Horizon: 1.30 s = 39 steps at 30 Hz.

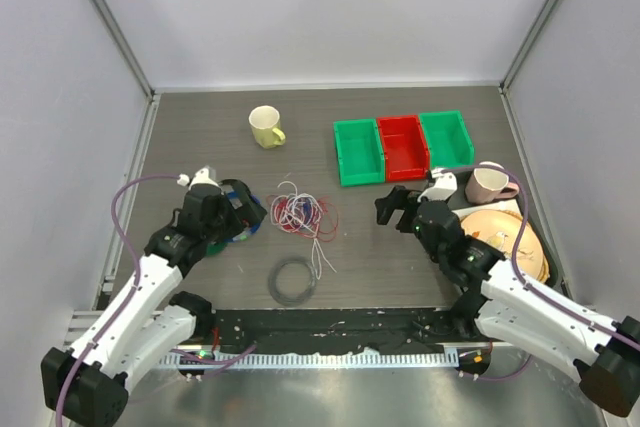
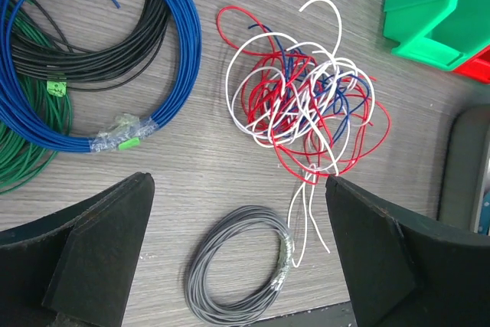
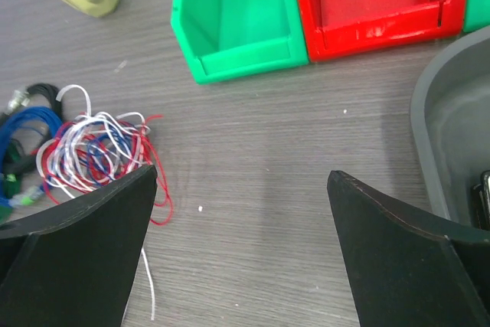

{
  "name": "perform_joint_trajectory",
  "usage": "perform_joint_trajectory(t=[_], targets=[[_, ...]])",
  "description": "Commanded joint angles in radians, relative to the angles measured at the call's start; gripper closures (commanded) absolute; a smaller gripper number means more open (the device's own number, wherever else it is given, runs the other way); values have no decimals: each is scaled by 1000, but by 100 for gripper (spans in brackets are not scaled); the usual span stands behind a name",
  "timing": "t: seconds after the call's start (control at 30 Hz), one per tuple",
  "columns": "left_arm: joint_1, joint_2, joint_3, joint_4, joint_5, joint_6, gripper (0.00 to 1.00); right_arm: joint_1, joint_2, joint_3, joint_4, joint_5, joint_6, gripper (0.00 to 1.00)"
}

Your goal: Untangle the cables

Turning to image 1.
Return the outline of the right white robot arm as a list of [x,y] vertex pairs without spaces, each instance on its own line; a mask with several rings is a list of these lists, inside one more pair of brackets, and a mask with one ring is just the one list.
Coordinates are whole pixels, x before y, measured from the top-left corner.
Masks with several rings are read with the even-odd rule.
[[403,186],[374,202],[376,221],[402,216],[396,228],[416,237],[462,296],[451,327],[465,342],[481,335],[503,341],[552,365],[583,394],[617,417],[639,399],[639,322],[582,306],[517,269],[503,252],[466,233],[442,200]]

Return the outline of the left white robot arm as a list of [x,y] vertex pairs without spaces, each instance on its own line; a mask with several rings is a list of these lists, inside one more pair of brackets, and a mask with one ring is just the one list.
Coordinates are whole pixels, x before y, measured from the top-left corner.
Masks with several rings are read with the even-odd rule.
[[213,243],[229,240],[266,214],[237,179],[216,182],[207,170],[181,176],[181,207],[151,237],[111,304],[66,350],[41,361],[45,404],[55,423],[112,426],[145,375],[181,342],[205,344],[215,314],[206,299],[176,287]]

